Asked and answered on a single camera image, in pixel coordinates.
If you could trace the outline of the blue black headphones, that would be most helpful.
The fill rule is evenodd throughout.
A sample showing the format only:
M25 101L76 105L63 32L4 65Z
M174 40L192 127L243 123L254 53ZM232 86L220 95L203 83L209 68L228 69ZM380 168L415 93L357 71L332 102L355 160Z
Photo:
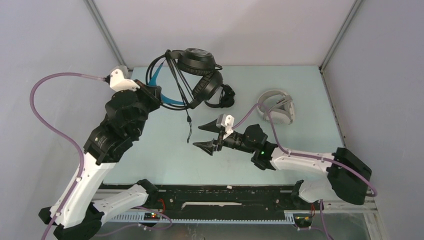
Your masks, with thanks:
M213 54L199 48L184 50L166 50L165 53L155 58L147 67L145 83L149 86L157 85L157 78L163 64L156 66L164 60L173 76L181 101L161 97L162 104L172 110L195 109L201 103L209 101L224 84L220 73L222 66L217 64Z

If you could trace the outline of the white headphones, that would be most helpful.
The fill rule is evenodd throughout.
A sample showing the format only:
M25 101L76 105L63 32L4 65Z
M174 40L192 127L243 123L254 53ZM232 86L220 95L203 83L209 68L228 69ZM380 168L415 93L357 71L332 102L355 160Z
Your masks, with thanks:
M265 106L265 101L280 96L280 99L270 107ZM274 124L290 125L295 120L295 105L293 98L285 91L279 89L268 90L257 99L256 110L260 118Z

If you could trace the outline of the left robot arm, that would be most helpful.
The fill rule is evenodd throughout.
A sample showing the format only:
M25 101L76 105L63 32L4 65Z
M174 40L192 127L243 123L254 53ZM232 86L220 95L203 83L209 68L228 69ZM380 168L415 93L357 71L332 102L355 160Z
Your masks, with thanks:
M150 112L161 105L159 86L135 81L135 89L119 90L105 104L105 117L79 151L73 180L57 203L40 210L39 217L58 240L88 240L115 216L129 209L158 203L158 188L147 179L139 180L126 191L102 200L94 195L124 153L140 139Z

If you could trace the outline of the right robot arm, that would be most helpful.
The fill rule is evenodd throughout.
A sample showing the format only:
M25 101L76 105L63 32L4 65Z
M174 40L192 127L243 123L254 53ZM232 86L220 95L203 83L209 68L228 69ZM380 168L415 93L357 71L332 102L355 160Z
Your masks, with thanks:
M372 170L349 149L339 147L333 153L283 149L268 141L259 124L250 125L244 133L239 133L234 131L233 122L231 115L223 115L221 119L199 126L200 130L217 133L218 137L193 145L210 156L223 147L252 154L251 162L263 171L293 170L322 174L323 178L319 180L300 179L296 182L290 196L295 208L304 209L329 194L358 206L370 196Z

